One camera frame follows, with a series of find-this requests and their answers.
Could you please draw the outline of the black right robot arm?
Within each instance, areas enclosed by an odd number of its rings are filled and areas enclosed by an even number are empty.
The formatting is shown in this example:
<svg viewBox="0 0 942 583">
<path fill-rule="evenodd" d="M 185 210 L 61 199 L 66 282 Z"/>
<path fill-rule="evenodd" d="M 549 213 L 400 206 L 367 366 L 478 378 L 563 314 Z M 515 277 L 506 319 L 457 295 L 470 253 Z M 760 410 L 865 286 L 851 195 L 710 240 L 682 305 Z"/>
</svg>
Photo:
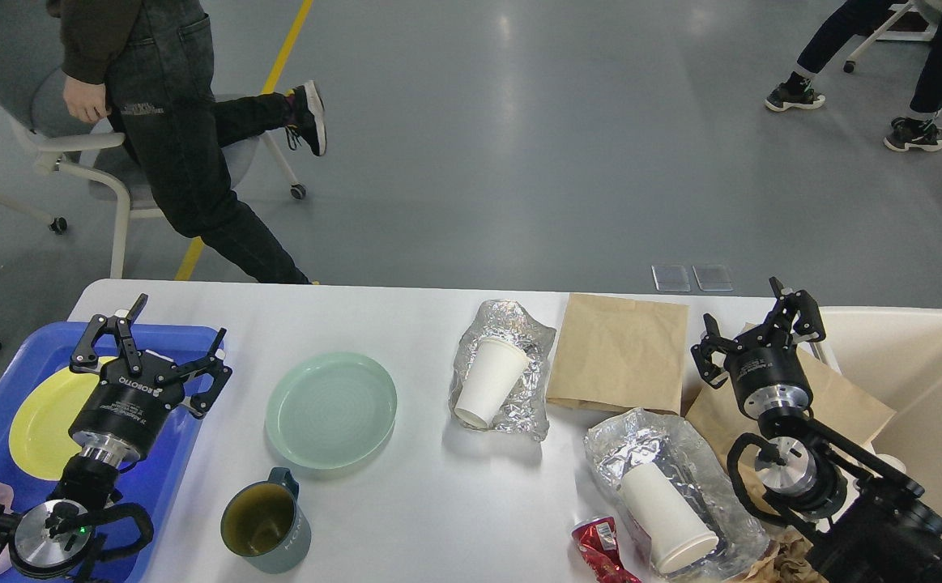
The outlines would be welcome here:
<svg viewBox="0 0 942 583">
<path fill-rule="evenodd" d="M 701 379 L 714 389 L 729 381 L 758 424 L 727 454 L 735 495 L 757 519 L 796 528 L 829 582 L 942 582 L 942 517 L 921 484 L 815 418 L 797 347 L 825 339 L 819 305 L 769 283 L 777 301 L 761 324 L 727 338 L 705 314 L 690 348 Z"/>
</svg>

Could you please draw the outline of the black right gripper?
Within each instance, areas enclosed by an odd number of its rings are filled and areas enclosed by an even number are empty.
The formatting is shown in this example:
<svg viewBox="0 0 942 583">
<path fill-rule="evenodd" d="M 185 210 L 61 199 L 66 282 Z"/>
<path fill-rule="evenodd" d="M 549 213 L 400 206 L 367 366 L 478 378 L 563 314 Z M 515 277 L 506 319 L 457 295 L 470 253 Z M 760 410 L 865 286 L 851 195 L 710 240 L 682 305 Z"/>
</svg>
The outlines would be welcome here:
<svg viewBox="0 0 942 583">
<path fill-rule="evenodd" d="M 738 409 L 753 420 L 778 407 L 804 411 L 812 405 L 812 389 L 795 347 L 826 339 L 820 307 L 807 291 L 793 291 L 777 277 L 770 277 L 769 283 L 777 302 L 751 330 L 755 348 L 741 353 L 741 342 L 723 337 L 710 313 L 703 315 L 701 340 L 690 347 L 701 379 L 711 388 L 722 387 L 729 372 Z M 715 353 L 727 356 L 726 369 L 715 364 Z"/>
</svg>

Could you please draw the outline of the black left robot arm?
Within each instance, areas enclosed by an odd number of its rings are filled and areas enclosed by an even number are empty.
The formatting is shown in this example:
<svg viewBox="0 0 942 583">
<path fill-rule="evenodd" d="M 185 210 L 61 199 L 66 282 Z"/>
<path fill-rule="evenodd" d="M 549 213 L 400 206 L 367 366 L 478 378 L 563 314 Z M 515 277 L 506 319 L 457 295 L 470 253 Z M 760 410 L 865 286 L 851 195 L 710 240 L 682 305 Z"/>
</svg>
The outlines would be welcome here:
<svg viewBox="0 0 942 583">
<path fill-rule="evenodd" d="M 197 421 L 232 369 L 223 332 L 124 315 L 33 333 L 0 380 L 0 581 L 137 582 Z"/>
</svg>

